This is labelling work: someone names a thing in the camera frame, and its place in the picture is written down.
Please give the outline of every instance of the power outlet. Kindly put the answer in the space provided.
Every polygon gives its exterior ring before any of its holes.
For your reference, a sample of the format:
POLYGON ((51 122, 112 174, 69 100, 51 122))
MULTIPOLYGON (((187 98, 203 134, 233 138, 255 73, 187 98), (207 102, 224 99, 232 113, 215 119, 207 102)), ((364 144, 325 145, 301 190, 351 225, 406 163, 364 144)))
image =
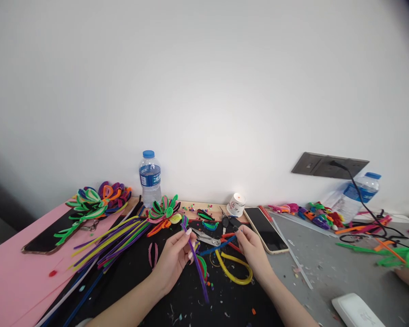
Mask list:
POLYGON ((318 168, 321 160, 325 158, 324 154, 315 154, 311 152, 305 152, 301 155, 295 167, 292 169, 292 173, 299 173, 303 175, 313 175, 314 171, 318 168))
POLYGON ((332 161, 336 161, 347 167, 352 176, 356 176, 369 163, 368 160, 304 152, 292 172, 303 175, 350 179, 350 175, 346 170, 336 166, 331 166, 330 163, 332 161))
MULTIPOLYGON (((368 163, 369 163, 368 160, 348 159, 348 160, 345 162, 344 166, 347 167, 347 168, 350 170, 351 175, 354 177, 354 176, 356 176, 357 174, 359 174, 360 171, 361 171, 362 169, 364 169, 365 166, 366 166, 368 163)), ((344 172, 344 173, 347 175, 347 176, 345 177, 345 179, 350 179, 349 173, 348 173, 348 172, 344 172)))
POLYGON ((342 157, 334 157, 334 156, 326 156, 321 164, 318 166, 318 168, 314 171, 314 176, 322 176, 322 177, 331 177, 331 178, 344 178, 340 173, 341 171, 346 173, 348 175, 348 172, 345 170, 336 167, 336 166, 331 166, 330 163, 332 161, 336 161, 342 165, 345 165, 345 162, 347 161, 348 158, 342 158, 342 157))

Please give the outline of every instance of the bottle cap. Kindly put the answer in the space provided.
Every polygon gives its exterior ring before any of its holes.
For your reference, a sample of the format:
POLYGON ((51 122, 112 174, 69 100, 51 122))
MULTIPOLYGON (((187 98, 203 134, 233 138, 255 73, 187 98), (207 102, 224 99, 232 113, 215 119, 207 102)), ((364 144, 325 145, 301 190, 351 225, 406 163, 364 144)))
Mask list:
POLYGON ((145 150, 142 152, 142 156, 146 159, 152 159, 155 157, 155 152, 152 150, 145 150))
POLYGON ((382 177, 382 175, 376 174, 376 173, 366 173, 365 174, 366 177, 371 177, 374 179, 380 179, 380 177, 382 177))

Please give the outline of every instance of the black cable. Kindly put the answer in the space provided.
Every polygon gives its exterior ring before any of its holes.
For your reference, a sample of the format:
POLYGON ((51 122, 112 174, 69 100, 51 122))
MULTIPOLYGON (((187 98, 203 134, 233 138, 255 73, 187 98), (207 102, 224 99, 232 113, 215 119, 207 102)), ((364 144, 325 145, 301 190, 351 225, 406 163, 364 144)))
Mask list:
POLYGON ((379 225, 379 227, 381 227, 381 228, 383 229, 383 232, 384 232, 383 235, 371 234, 371 235, 369 235, 369 236, 368 236, 368 235, 346 234, 346 235, 342 235, 339 239, 340 239, 342 242, 345 242, 345 243, 356 243, 356 242, 359 242, 362 238, 367 238, 367 237, 372 236, 372 237, 374 237, 374 238, 382 238, 382 239, 387 240, 387 241, 392 241, 392 242, 394 242, 394 244, 404 246, 405 248, 409 248, 409 246, 402 244, 400 241, 395 241, 395 240, 392 239, 392 238, 394 238, 394 237, 395 237, 395 238, 405 238, 405 239, 408 239, 408 237, 404 236, 403 233, 399 232, 399 231, 398 231, 397 229, 395 229, 395 228, 386 227, 386 226, 382 225, 382 224, 380 223, 379 219, 376 217, 376 215, 373 214, 370 209, 368 209, 368 207, 367 207, 367 206, 365 205, 365 203, 362 201, 362 193, 360 192, 359 186, 358 186, 358 185, 356 184, 356 182, 354 181, 353 175, 351 174, 350 170, 349 170, 347 167, 345 167, 344 165, 341 165, 340 163, 338 163, 338 162, 336 162, 336 161, 334 161, 334 160, 330 163, 330 165, 331 165, 331 166, 335 166, 335 167, 339 167, 339 168, 341 168, 341 169, 343 169, 343 170, 345 170, 346 172, 349 173, 349 176, 350 176, 350 178, 351 178, 351 181, 353 182, 353 185, 354 185, 354 187, 356 188, 356 191, 358 192, 359 201, 362 203, 362 205, 364 206, 364 208, 371 214, 371 216, 373 217, 373 219, 376 221, 376 223, 379 225), (388 236, 388 232, 386 231, 386 229, 394 230, 395 232, 397 232, 397 233, 400 234, 400 235, 399 235, 399 236, 389 236, 389 237, 387 237, 387 236, 388 236), (358 237, 358 239, 356 239, 356 240, 354 240, 354 241, 344 240, 344 238, 345 238, 345 237, 348 237, 348 236, 358 237))

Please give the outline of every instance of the paper cup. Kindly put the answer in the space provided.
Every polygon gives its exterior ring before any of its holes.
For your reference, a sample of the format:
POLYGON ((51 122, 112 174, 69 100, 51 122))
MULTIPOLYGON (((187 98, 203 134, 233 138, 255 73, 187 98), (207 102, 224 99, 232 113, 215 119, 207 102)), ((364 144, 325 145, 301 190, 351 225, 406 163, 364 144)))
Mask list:
POLYGON ((227 211, 231 216, 240 217, 244 211, 245 197, 242 194, 235 193, 227 204, 227 211))

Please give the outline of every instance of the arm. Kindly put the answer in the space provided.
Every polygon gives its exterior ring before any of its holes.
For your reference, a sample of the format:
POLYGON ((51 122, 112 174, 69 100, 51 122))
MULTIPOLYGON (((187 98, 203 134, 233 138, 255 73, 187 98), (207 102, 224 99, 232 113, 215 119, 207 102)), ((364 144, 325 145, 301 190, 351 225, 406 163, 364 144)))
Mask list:
POLYGON ((195 245, 197 236, 190 228, 167 239, 153 272, 86 327, 138 326, 155 304, 171 291, 188 260, 193 263, 189 239, 195 245))
POLYGON ((318 323, 274 274, 259 236, 247 226, 241 226, 236 237, 254 276, 270 297, 285 326, 318 327, 318 323))

